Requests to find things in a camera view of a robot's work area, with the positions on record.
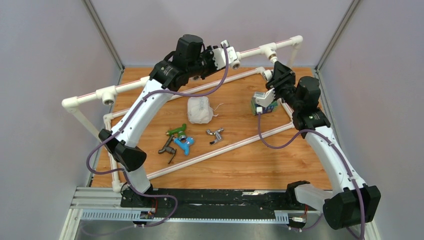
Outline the white plastic faucet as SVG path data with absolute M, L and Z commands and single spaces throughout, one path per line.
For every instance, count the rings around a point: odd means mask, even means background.
M 269 61 L 274 65 L 275 62 L 278 61 L 278 57 L 275 54 L 269 56 Z M 261 76 L 265 81 L 269 81 L 273 75 L 273 68 L 263 69 L 261 72 Z

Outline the white PVC pipe frame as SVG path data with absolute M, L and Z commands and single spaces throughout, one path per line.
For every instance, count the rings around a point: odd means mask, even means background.
M 283 41 L 279 41 L 279 42 L 271 42 L 271 43 L 267 43 L 267 44 L 263 44 L 260 45 L 256 48 L 253 49 L 249 49 L 249 50 L 245 50 L 242 52 L 236 51 L 237 56 L 239 61 L 241 61 L 242 59 L 248 58 L 248 57 L 252 57 L 255 55 L 264 55 L 268 58 L 270 55 L 277 55 L 276 51 L 278 49 L 284 48 L 284 47 L 292 47 L 292 52 L 291 52 L 291 56 L 288 60 L 288 66 L 291 67 L 294 63 L 294 60 L 296 58 L 297 52 L 299 50 L 299 48 L 301 47 L 303 43 L 303 37 L 301 35 L 296 35 L 293 36 L 289 39 L 283 40 Z M 186 94 L 185 96 L 180 96 L 180 95 L 174 95 L 170 98 L 169 101 L 171 100 L 175 100 L 181 97 L 206 97 L 214 92 L 216 92 L 222 85 L 226 84 L 226 83 L 230 83 L 236 80 L 239 80 L 241 78 L 244 77 L 249 77 L 252 76 L 254 74 L 261 74 L 262 70 L 264 68 L 263 67 L 258 67 L 255 70 L 251 70 L 251 71 L 246 71 L 243 72 L 241 74 L 237 74 L 234 76 L 228 76 L 227 74 L 225 74 L 221 80 L 217 80 L 208 84 L 204 84 L 201 85 L 199 87 L 195 87 L 195 88 L 191 88 L 189 90 L 186 91 L 180 91 L 181 93 Z M 105 148 L 103 146 L 101 146 L 101 140 L 99 138 L 99 133 L 101 130 L 98 130 L 94 127 L 94 125 L 86 118 L 86 116 L 80 111 L 79 107 L 81 104 L 83 103 L 87 103 L 87 102 L 91 102 L 94 100 L 101 100 L 102 103 L 104 105 L 112 105 L 115 100 L 116 100 L 116 96 L 120 93 L 124 93 L 124 92 L 128 92 L 137 88 L 142 88 L 142 90 L 144 89 L 146 82 L 148 80 L 149 76 L 145 76 L 140 78 L 139 80 L 136 81 L 132 81 L 130 83 L 126 83 L 126 84 L 122 84 L 122 85 L 112 85 L 112 86 L 108 86 L 108 87 L 104 87 L 101 89 L 96 90 L 95 92 L 92 93 L 88 93 L 82 96 L 74 96 L 74 97 L 69 97 L 66 98 L 62 101 L 62 107 L 69 113 L 71 113 L 93 136 L 95 136 L 97 139 L 99 139 L 99 148 Z M 119 117 L 124 117 L 125 114 L 130 110 L 130 108 L 119 111 L 117 113 L 117 116 Z M 113 127 L 111 127 L 110 125 L 106 124 L 104 129 L 102 130 L 112 130 Z M 175 172 L 177 170 L 180 170 L 182 168 L 191 166 L 193 164 L 208 160 L 210 158 L 219 156 L 221 154 L 230 152 L 232 150 L 241 148 L 245 145 L 248 145 L 250 143 L 254 143 L 256 141 L 258 141 L 260 139 L 259 135 L 255 135 L 249 138 L 246 138 L 244 140 L 241 140 L 239 142 L 230 144 L 228 146 L 219 148 L 217 150 L 213 150 L 211 152 L 205 153 L 203 155 L 194 157 L 192 159 L 186 160 L 182 163 L 179 163 L 175 166 L 171 166 L 171 167 L 167 167 L 164 168 L 160 171 L 151 173 L 151 174 L 147 174 L 147 178 L 149 179 L 149 181 L 151 182 L 152 179 L 164 176 L 166 174 Z M 115 161 L 113 156 L 108 152 L 108 156 L 109 156 L 109 160 L 110 160 L 110 164 L 111 164 L 111 169 L 108 171 L 108 173 L 112 176 L 112 190 L 114 192 L 118 192 L 121 187 L 123 187 L 124 183 L 120 181 L 119 179 L 119 172 L 123 172 L 121 171 L 122 165 Z

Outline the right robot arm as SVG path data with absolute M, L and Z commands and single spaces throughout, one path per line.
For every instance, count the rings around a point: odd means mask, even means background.
M 331 183 L 332 192 L 314 187 L 308 181 L 297 181 L 287 186 L 286 205 L 299 209 L 303 204 L 320 211 L 334 230 L 360 227 L 365 236 L 367 223 L 376 214 L 381 192 L 359 176 L 340 149 L 327 116 L 319 107 L 320 82 L 311 76 L 296 79 L 295 72 L 276 61 L 266 89 L 274 100 L 281 100 L 292 110 L 292 122 L 301 136 L 312 147 Z

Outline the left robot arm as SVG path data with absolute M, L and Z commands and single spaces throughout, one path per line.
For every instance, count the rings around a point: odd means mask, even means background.
M 228 73 L 230 58 L 227 40 L 221 46 L 204 46 L 201 37 L 185 34 L 177 41 L 175 50 L 156 63 L 139 97 L 111 130 L 99 132 L 100 146 L 105 147 L 114 160 L 122 165 L 121 171 L 135 192 L 133 200 L 140 207 L 153 201 L 144 163 L 147 154 L 137 144 L 151 120 L 172 96 L 185 96 L 179 91 L 189 79 L 206 77 L 225 70 Z

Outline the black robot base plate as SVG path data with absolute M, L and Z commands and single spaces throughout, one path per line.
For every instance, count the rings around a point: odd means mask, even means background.
M 275 218 L 275 211 L 303 214 L 306 210 L 284 190 L 153 188 L 147 194 L 143 197 L 126 189 L 121 193 L 120 206 L 157 210 L 158 217 L 166 217 L 175 209 L 173 218 L 228 220 L 268 220 Z

